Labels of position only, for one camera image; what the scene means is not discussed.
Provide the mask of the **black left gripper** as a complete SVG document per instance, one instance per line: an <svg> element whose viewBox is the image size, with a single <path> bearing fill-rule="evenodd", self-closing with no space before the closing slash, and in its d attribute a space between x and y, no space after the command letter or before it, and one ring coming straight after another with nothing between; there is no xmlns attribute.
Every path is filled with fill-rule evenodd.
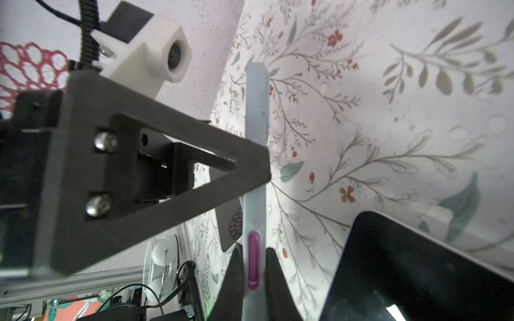
<svg viewBox="0 0 514 321"><path fill-rule="evenodd" d="M252 150L96 72L23 91L1 121L1 268L70 276L240 197Z"/></svg>

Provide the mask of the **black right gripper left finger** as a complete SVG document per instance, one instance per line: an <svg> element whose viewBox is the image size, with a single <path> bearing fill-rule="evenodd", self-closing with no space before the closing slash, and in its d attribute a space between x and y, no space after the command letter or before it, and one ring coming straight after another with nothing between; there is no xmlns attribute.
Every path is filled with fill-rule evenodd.
<svg viewBox="0 0 514 321"><path fill-rule="evenodd" d="M222 287L207 319L208 321L240 321L242 319L244 280L242 246L236 246L232 252Z"/></svg>

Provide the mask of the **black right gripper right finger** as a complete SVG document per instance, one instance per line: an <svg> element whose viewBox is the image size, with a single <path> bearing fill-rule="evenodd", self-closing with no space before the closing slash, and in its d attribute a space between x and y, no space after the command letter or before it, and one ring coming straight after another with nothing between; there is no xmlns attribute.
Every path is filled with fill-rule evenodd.
<svg viewBox="0 0 514 321"><path fill-rule="evenodd" d="M302 321L303 319L295 306L277 254L270 247L266 249L264 276L269 320Z"/></svg>

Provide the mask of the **light case with purple button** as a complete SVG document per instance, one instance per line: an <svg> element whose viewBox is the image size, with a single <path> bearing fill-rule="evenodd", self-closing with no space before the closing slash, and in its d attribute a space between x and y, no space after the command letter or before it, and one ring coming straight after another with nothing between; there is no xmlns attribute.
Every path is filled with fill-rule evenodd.
<svg viewBox="0 0 514 321"><path fill-rule="evenodd" d="M267 320L266 184L270 180L269 75L263 63L250 63L246 79L246 138L252 142L248 173L252 189L243 197L244 289L242 320Z"/></svg>

